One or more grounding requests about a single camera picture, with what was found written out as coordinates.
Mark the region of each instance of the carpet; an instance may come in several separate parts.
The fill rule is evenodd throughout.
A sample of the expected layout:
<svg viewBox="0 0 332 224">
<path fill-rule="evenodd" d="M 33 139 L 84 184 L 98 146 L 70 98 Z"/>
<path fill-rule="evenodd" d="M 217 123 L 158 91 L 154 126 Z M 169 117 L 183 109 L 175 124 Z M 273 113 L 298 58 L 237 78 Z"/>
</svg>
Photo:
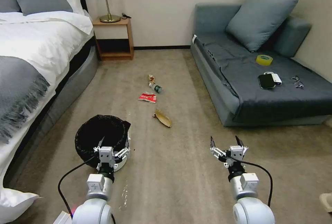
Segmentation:
<svg viewBox="0 0 332 224">
<path fill-rule="evenodd" d="M 150 91 L 153 73 L 157 104 L 138 101 Z M 158 107 L 172 128 L 152 117 Z M 110 205 L 117 224 L 234 223 L 228 171 L 209 150 L 236 145 L 238 135 L 249 147 L 246 161 L 258 163 L 274 179 L 271 208 L 277 223 L 329 223 L 319 202 L 332 191 L 332 129 L 325 125 L 224 128 L 189 50 L 142 50 L 133 61 L 103 62 L 83 94 L 39 144 L 11 187 L 42 198 L 14 223 L 41 224 L 66 210 L 57 184 L 82 161 L 74 138 L 78 128 L 97 114 L 115 115 L 131 123 L 131 156 L 115 174 Z M 267 202 L 268 176 L 258 168 L 259 198 Z M 85 200 L 86 180 L 95 170 L 83 166 L 62 184 L 74 209 Z"/>
</svg>

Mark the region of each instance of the black trash bag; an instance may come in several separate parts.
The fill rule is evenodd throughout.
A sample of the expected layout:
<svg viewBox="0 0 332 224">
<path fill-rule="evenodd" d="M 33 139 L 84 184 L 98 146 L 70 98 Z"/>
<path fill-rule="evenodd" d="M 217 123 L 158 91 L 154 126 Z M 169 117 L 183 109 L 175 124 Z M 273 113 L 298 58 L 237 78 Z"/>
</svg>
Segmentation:
<svg viewBox="0 0 332 224">
<path fill-rule="evenodd" d="M 126 146 L 130 123 L 111 115 L 96 115 L 85 122 L 75 136 L 77 154 L 83 161 L 94 155 L 93 148 L 97 147 L 104 138 L 102 146 L 111 146 L 119 152 Z M 99 158 L 95 157 L 87 163 L 92 168 L 97 168 Z"/>
</svg>

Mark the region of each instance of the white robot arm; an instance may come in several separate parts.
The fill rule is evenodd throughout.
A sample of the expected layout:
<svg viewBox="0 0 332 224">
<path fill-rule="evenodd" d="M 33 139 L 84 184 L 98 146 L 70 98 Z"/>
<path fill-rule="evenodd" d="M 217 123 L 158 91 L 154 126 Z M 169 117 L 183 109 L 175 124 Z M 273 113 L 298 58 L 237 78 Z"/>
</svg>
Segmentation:
<svg viewBox="0 0 332 224">
<path fill-rule="evenodd" d="M 230 146 L 229 150 L 223 151 L 215 147 L 211 137 L 210 147 L 211 153 L 223 162 L 229 171 L 228 180 L 231 183 L 233 198 L 237 201 L 233 206 L 235 222 L 236 224 L 275 224 L 270 207 L 257 198 L 259 184 L 257 175 L 246 173 L 241 165 L 248 147 L 245 147 L 237 136 L 236 140 L 237 146 Z"/>
<path fill-rule="evenodd" d="M 115 224 L 107 201 L 112 193 L 114 169 L 128 156 L 130 148 L 124 148 L 116 154 L 113 153 L 112 147 L 96 147 L 95 151 L 99 152 L 99 173 L 89 175 L 87 200 L 76 209 L 73 224 Z"/>
</svg>

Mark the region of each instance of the yellow tape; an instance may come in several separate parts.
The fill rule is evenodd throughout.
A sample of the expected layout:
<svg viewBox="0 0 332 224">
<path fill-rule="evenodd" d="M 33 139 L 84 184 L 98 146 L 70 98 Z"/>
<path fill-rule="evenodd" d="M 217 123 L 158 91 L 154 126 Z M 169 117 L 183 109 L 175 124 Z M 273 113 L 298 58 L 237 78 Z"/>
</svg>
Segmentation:
<svg viewBox="0 0 332 224">
<path fill-rule="evenodd" d="M 268 55 L 258 55 L 256 58 L 256 62 L 262 66 L 270 66 L 272 61 L 273 61 L 273 58 Z"/>
</svg>

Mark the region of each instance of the smartphone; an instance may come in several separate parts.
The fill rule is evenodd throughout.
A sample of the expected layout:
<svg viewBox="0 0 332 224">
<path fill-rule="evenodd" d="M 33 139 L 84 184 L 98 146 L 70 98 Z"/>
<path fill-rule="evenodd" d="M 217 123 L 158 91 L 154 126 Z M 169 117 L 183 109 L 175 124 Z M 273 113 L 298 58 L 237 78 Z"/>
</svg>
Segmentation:
<svg viewBox="0 0 332 224">
<path fill-rule="evenodd" d="M 262 89 L 274 88 L 276 86 L 271 74 L 258 76 L 258 81 Z"/>
</svg>

